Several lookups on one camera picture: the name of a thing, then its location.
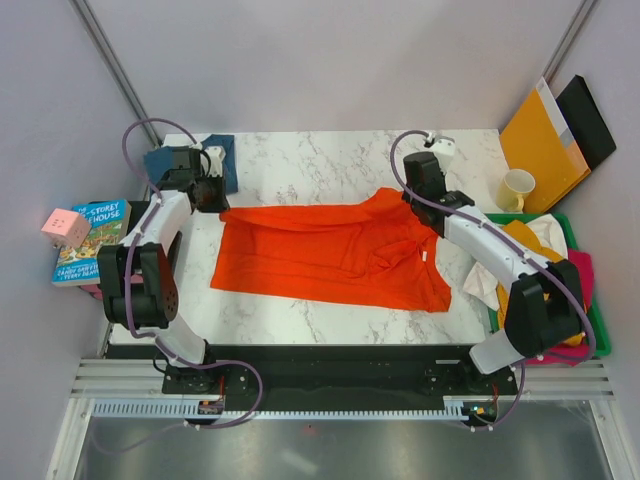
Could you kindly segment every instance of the white cloth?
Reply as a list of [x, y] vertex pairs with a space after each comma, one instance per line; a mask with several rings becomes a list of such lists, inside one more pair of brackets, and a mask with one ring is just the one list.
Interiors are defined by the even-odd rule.
[[[567, 241], [560, 223], [551, 214], [543, 215], [527, 223], [527, 226], [536, 234], [543, 247], [550, 248], [563, 258], [569, 257]], [[467, 279], [464, 281], [462, 291], [479, 298], [491, 310], [498, 310], [498, 279], [479, 262], [471, 268]]]

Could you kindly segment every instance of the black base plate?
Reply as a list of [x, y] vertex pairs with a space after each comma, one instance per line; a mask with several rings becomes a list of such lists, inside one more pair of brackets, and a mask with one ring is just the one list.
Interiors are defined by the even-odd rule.
[[[210, 361], [242, 360], [264, 382], [261, 411], [361, 411], [442, 409], [443, 397], [514, 395], [512, 372], [502, 369], [475, 381], [458, 361], [469, 345], [434, 346], [209, 346]], [[224, 377], [227, 410], [248, 410], [258, 383], [243, 367], [207, 371], [169, 367], [165, 394], [219, 394]]]

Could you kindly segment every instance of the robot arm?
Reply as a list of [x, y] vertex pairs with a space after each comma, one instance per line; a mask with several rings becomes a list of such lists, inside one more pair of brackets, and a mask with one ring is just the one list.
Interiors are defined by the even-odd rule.
[[[420, 197], [467, 214], [467, 218], [426, 206], [406, 193], [403, 198], [422, 224], [469, 252], [510, 293], [505, 328], [471, 348], [469, 360], [475, 368], [487, 375], [523, 358], [533, 358], [579, 334], [580, 318], [565, 295], [485, 228], [487, 224], [498, 227], [475, 207], [473, 200], [459, 191], [447, 192], [443, 169], [448, 168], [453, 157], [454, 142], [433, 137], [427, 139], [426, 146], [426, 151], [404, 158], [407, 186]], [[468, 216], [480, 223], [470, 221]], [[509, 240], [527, 258], [546, 266], [582, 304], [580, 280], [573, 264], [567, 260], [551, 263], [515, 239]]]
[[[98, 269], [107, 319], [127, 324], [125, 289], [131, 289], [131, 310], [135, 329], [141, 336], [153, 337], [156, 344], [190, 363], [201, 364], [206, 342], [196, 335], [178, 313], [178, 289], [167, 259], [169, 248], [183, 224], [195, 209], [221, 213], [229, 209], [225, 195], [219, 147], [176, 148], [174, 168], [158, 184], [162, 198], [152, 195], [149, 207], [134, 229], [118, 245], [104, 246], [98, 252]], [[201, 158], [208, 160], [205, 173]], [[132, 273], [142, 282], [125, 285], [126, 259], [134, 248]]]

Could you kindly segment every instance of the orange folder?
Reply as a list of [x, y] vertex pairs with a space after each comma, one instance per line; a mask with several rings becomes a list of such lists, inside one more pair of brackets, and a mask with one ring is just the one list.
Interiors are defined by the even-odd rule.
[[548, 211], [591, 173], [544, 78], [500, 134], [500, 143], [509, 167], [536, 179], [526, 213]]

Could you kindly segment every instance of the metal pole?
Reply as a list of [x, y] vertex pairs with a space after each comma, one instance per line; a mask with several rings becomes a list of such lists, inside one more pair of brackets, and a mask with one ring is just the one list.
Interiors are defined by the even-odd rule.
[[542, 76], [548, 84], [553, 82], [558, 70], [564, 63], [567, 54], [575, 43], [576, 38], [582, 31], [582, 28], [585, 26], [587, 20], [599, 2], [600, 0], [582, 0], [580, 6], [576, 10], [576, 13], [573, 15], [567, 30], [562, 36], [562, 40], [560, 40], [560, 43], [549, 60], [549, 63], [547, 63], [547, 66], [544, 69]]
[[[107, 68], [111, 72], [111, 75], [113, 76], [114, 80], [118, 84], [118, 87], [122, 92], [122, 95], [124, 96], [129, 106], [131, 107], [131, 110], [133, 111], [134, 115], [139, 120], [143, 118], [148, 118], [149, 115], [144, 109], [144, 106], [142, 105], [140, 98], [136, 94], [136, 91], [133, 88], [133, 85], [131, 84], [131, 82], [129, 81], [129, 78], [125, 73], [124, 68], [122, 68], [122, 64], [118, 60], [118, 57], [116, 56], [113, 48], [111, 47], [111, 44], [109, 43], [109, 39], [107, 38], [107, 35], [104, 33], [104, 30], [100, 26], [100, 22], [96, 18], [95, 13], [93, 9], [89, 6], [87, 0], [69, 0], [69, 1], [71, 5], [74, 7], [78, 16], [80, 17], [82, 24], [84, 25], [87, 33], [91, 37], [91, 40], [93, 40], [94, 45], [98, 49], [98, 52], [100, 52], [102, 59], [104, 60]], [[153, 125], [147, 123], [142, 125], [142, 128], [144, 128], [145, 134], [147, 135], [147, 137], [149, 138], [149, 141], [153, 144], [154, 147], [157, 147], [158, 145], [162, 144], [160, 140], [160, 136], [158, 135], [158, 132], [153, 127]]]

